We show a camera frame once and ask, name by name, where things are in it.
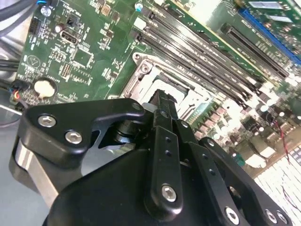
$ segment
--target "black metal bracket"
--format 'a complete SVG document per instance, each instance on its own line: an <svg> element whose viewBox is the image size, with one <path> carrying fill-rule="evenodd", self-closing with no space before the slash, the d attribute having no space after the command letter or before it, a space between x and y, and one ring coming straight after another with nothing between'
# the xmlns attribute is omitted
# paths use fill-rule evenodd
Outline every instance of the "black metal bracket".
<svg viewBox="0 0 301 226"><path fill-rule="evenodd" d="M48 226L82 226L87 220L90 225L291 226L286 213L214 140L204 137L197 142L189 124L178 119L174 103L172 96L157 90L150 100L155 107L147 114L131 99L30 108L21 120L11 171L45 196L44 184L36 178L40 175L27 167L30 162L22 165L18 159L22 144L26 153L40 160L37 165L48 181L60 178L51 168L56 174L72 175L67 185L53 183L58 197L50 202ZM42 126L43 115L51 116L55 124ZM128 139L139 145L79 178L91 132L100 130L100 140L106 136L106 142L113 141L115 127L108 128L123 121L143 121L116 126L131 136L143 130ZM80 141L68 141L69 131L80 134Z"/></svg>

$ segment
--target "green circuit board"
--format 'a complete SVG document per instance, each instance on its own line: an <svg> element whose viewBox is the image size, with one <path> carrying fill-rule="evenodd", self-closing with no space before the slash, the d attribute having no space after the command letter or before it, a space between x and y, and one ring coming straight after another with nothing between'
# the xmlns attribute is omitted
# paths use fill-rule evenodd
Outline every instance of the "green circuit board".
<svg viewBox="0 0 301 226"><path fill-rule="evenodd" d="M50 98L40 98L31 87L21 94L23 99L30 105L44 105L117 98L136 68L132 53L152 52L129 35L140 16L135 10L136 2L59 0L49 17L37 9L17 78L31 84L40 78L51 79L56 93ZM152 0L141 3L144 7L153 7ZM173 1L166 1L166 4L182 15L179 18L182 23L206 34L218 50L229 53L243 69L264 77L261 70L184 9ZM57 32L57 26L63 26L64 32L71 37Z"/></svg>
<svg viewBox="0 0 301 226"><path fill-rule="evenodd" d="M301 8L292 0L243 0L242 6L262 23L278 40L301 58Z"/></svg>
<svg viewBox="0 0 301 226"><path fill-rule="evenodd" d="M255 65L256 68L265 74L273 76L273 71L269 70L265 65L262 65L260 59L254 59L249 56L244 46L239 46L227 34L225 34L225 32L223 32L223 27L226 24L233 27L244 38L253 43L259 51L262 51L272 60L273 64L285 69L285 71L289 73L299 74L300 65L296 66L295 62L290 60L289 57L279 50L273 42L261 33L261 31L256 30L251 24L249 24L239 14L238 10L241 8L241 5L238 5L237 2L238 1L235 0L223 0L208 3L196 0L180 0L177 4L179 6L183 6L192 17L229 43L237 52L243 55L246 59L248 59L248 61ZM208 8L208 13L200 14L199 11L205 7Z"/></svg>

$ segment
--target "bolt head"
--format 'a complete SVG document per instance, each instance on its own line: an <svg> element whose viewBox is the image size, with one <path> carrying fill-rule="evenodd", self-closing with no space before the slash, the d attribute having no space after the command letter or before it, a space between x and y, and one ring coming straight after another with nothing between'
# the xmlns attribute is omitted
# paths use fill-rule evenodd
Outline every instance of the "bolt head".
<svg viewBox="0 0 301 226"><path fill-rule="evenodd" d="M214 147L214 142L212 140L208 140L208 144L212 147Z"/></svg>
<svg viewBox="0 0 301 226"><path fill-rule="evenodd" d="M281 212L277 211L277 215L286 225L288 224L286 217Z"/></svg>
<svg viewBox="0 0 301 226"><path fill-rule="evenodd" d="M267 213L269 220L270 220L271 222L273 222L274 224L277 224L277 219L276 219L276 217L274 216L274 214L272 214L272 212L269 211L269 210L265 210L265 212Z"/></svg>
<svg viewBox="0 0 301 226"><path fill-rule="evenodd" d="M225 213L227 218L235 225L239 225L239 218L237 213L230 207L226 207Z"/></svg>
<svg viewBox="0 0 301 226"><path fill-rule="evenodd" d="M76 131L67 132L65 138L69 143L74 145L78 145L83 140L81 134Z"/></svg>
<svg viewBox="0 0 301 226"><path fill-rule="evenodd" d="M171 186L162 186L162 195L169 202L175 202L177 195Z"/></svg>
<svg viewBox="0 0 301 226"><path fill-rule="evenodd" d="M43 127L53 127L56 124L56 120L54 117L49 115L42 115L38 118L38 123Z"/></svg>
<svg viewBox="0 0 301 226"><path fill-rule="evenodd" d="M184 121L181 122L181 124L185 127L185 128L188 128L188 124Z"/></svg>

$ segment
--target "connector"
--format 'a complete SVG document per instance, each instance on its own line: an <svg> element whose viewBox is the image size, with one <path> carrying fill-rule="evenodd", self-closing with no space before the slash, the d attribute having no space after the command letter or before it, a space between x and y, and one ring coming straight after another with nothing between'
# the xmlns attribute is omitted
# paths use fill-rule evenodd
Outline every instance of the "connector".
<svg viewBox="0 0 301 226"><path fill-rule="evenodd" d="M286 48L270 31L268 31L259 21L257 21L247 9L241 8L238 13L259 32L261 32L266 38L268 38L283 54L285 54L291 61L301 65L301 60Z"/></svg>

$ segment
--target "integrated circuit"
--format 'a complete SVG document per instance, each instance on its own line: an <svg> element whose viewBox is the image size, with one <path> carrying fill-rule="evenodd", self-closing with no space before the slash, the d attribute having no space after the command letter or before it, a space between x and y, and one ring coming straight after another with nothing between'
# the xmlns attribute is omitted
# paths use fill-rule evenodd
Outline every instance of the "integrated circuit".
<svg viewBox="0 0 301 226"><path fill-rule="evenodd" d="M108 16L111 12L111 7L109 5L104 5L102 7L101 13L105 16Z"/></svg>

